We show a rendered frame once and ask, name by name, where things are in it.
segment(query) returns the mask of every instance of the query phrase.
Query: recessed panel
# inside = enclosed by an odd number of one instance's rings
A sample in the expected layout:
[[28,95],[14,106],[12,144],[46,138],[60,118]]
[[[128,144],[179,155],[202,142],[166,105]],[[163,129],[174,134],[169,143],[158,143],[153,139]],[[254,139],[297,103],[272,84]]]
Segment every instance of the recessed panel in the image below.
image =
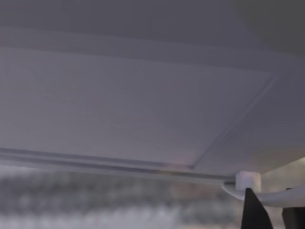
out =
[[263,72],[1,49],[0,147],[192,165]]

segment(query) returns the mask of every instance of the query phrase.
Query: blurry background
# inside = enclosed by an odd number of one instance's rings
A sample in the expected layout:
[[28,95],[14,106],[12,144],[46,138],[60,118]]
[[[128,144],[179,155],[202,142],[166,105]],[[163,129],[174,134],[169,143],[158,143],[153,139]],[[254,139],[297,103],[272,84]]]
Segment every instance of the blurry background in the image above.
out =
[[[305,182],[304,165],[265,174],[263,190]],[[217,186],[0,166],[0,229],[234,229],[242,207]]]

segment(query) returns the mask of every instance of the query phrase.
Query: curved handle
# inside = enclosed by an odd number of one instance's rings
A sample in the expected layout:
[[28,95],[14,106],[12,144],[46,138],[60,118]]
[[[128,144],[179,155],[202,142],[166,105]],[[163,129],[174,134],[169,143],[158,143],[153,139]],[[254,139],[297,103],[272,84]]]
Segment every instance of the curved handle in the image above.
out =
[[[244,201],[245,192],[235,189],[235,185],[223,184],[222,189],[236,199]],[[264,206],[277,208],[305,207],[305,184],[285,191],[256,193]]]

